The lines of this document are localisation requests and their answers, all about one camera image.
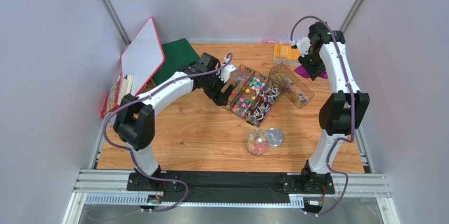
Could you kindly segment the purple plastic scoop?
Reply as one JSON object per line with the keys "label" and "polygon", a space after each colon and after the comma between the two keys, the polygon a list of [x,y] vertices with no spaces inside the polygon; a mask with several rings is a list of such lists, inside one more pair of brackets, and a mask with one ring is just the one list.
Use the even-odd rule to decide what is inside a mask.
{"label": "purple plastic scoop", "polygon": [[[295,68],[294,72],[297,73],[298,75],[300,75],[301,77],[306,78],[306,79],[310,79],[311,78],[309,73],[306,71],[306,69],[302,65],[297,67],[297,68]],[[327,72],[326,71],[321,72],[318,75],[318,77],[327,80],[328,79]]]}

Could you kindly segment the single clear candy box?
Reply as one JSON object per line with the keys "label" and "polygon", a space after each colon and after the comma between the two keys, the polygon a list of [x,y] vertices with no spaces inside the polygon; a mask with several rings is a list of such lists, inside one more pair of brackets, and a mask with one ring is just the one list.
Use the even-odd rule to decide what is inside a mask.
{"label": "single clear candy box", "polygon": [[309,104],[314,93],[284,63],[270,69],[269,77],[282,85],[282,93],[298,109]]}

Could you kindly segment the three-compartment clear candy box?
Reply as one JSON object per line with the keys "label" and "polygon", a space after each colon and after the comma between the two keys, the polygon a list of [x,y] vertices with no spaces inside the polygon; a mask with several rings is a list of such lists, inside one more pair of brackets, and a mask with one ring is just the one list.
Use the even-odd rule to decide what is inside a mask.
{"label": "three-compartment clear candy box", "polygon": [[225,87],[234,86],[224,108],[247,123],[260,127],[275,102],[283,85],[246,65],[239,65]]}

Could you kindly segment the clear plastic jar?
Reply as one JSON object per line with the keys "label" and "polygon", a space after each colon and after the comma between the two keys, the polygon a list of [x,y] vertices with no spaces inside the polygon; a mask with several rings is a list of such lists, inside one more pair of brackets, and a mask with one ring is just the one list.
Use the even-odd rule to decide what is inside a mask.
{"label": "clear plastic jar", "polygon": [[268,147],[268,134],[263,129],[252,130],[247,139],[247,150],[251,155],[263,155]]}

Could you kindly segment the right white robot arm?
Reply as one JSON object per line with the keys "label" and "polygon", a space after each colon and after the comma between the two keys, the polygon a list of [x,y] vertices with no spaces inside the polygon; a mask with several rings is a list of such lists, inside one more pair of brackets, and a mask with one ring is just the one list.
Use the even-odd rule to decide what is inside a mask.
{"label": "right white robot arm", "polygon": [[309,27],[308,38],[308,52],[298,61],[311,80],[326,72],[330,96],[319,111],[322,133],[301,177],[306,186],[327,186],[336,153],[343,142],[354,141],[355,130],[361,124],[370,97],[360,90],[352,76],[341,31],[332,31],[327,23],[319,21]]}

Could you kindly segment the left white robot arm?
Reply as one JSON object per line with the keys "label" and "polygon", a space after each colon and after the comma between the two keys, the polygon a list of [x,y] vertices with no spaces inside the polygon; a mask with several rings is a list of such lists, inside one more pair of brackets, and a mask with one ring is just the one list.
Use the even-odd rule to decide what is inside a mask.
{"label": "left white robot arm", "polygon": [[115,117],[113,131],[125,143],[122,148],[130,153],[137,173],[160,181],[160,166],[151,143],[155,136],[155,118],[168,105],[196,89],[202,89],[215,105],[227,105],[235,88],[228,83],[236,70],[232,59],[233,54],[228,53],[221,64],[216,57],[203,53],[198,61],[181,67],[151,91],[122,98],[119,108],[111,114]]}

